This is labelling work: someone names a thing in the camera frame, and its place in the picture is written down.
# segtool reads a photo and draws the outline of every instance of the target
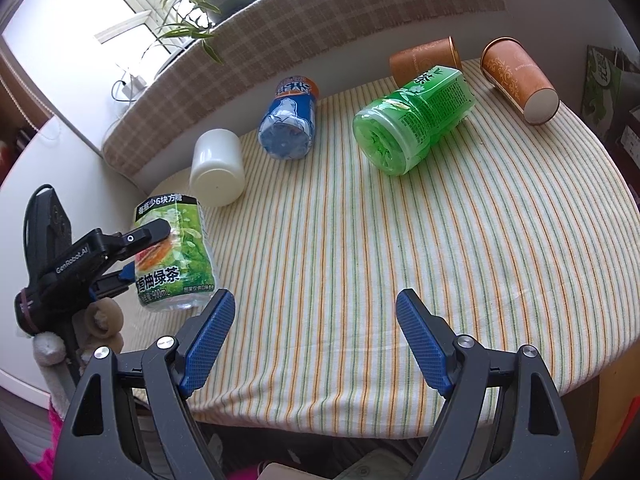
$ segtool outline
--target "blue gripper pad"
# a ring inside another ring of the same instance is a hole
[[[414,305],[407,292],[403,290],[396,299],[396,318],[424,380],[441,396],[447,397],[453,389],[447,375],[447,357],[424,319],[418,314],[418,307],[424,308],[422,305]]]
[[[122,267],[122,270],[120,271],[120,274],[118,274],[118,277],[123,282],[135,283],[136,282],[136,264],[135,264],[135,262],[128,263],[127,265]]]
[[[227,291],[198,332],[198,336],[184,357],[184,377],[178,385],[178,391],[185,398],[191,397],[191,394],[203,387],[207,381],[222,343],[225,342],[226,335],[234,322],[235,314],[236,301]]]

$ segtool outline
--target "plaid cushion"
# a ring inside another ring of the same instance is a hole
[[[133,177],[185,129],[255,84],[297,63],[386,28],[438,16],[504,10],[503,0],[259,0],[180,56],[133,105],[103,146]]]

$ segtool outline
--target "white plastic cup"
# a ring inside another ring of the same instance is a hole
[[[222,207],[242,195],[244,166],[235,133],[217,128],[200,136],[193,150],[189,184],[205,207]]]

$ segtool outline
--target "paper cup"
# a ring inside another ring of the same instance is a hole
[[[527,123],[546,123],[558,111],[560,99],[556,89],[517,40],[493,40],[484,49],[480,66],[484,77]]]
[[[460,56],[451,36],[396,52],[389,58],[391,74],[398,88],[436,65],[449,66],[462,71]]]
[[[203,206],[231,204],[244,191],[240,139],[229,130],[210,130],[193,150],[189,180],[191,192]]]

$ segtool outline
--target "plastic bottle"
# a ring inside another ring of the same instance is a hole
[[[258,140],[273,158],[303,158],[316,134],[318,87],[306,77],[283,79],[258,127]]]
[[[136,254],[136,288],[149,310],[204,308],[218,288],[202,210],[179,193],[152,196],[136,209],[136,226],[167,220],[171,233]]]
[[[435,66],[353,118],[360,149],[381,171],[405,174],[476,102],[460,70]]]

